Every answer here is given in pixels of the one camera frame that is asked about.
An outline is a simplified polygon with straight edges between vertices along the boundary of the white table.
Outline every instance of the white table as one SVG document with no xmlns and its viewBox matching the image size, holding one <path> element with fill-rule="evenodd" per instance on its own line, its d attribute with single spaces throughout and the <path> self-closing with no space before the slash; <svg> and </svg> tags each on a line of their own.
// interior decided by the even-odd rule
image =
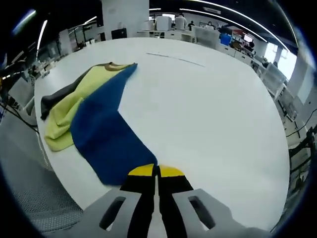
<svg viewBox="0 0 317 238">
<path fill-rule="evenodd" d="M 182 170 L 193 188 L 227 205 L 241 224 L 272 228 L 282 213 L 289 178 L 287 141 L 272 98 L 248 65 L 216 50 L 168 39 L 96 43 L 63 58 L 36 81 L 41 139 L 76 203 L 85 209 L 111 187 L 101 184 L 74 146 L 50 151 L 40 101 L 89 67 L 109 61 L 138 63 L 119 111 L 158 162 Z"/>
</svg>

